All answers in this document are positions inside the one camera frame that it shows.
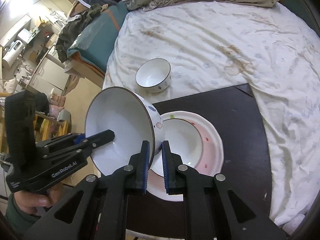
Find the left hand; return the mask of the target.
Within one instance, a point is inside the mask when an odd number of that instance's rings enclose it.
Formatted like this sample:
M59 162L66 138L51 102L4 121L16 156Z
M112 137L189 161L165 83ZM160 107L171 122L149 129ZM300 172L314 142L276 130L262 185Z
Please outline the left hand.
M18 191L14 193L14 199L19 209L24 213L33 216L40 216L38 208L49 208L55 205L63 195L63 183L58 183L49 189L47 196L27 191Z

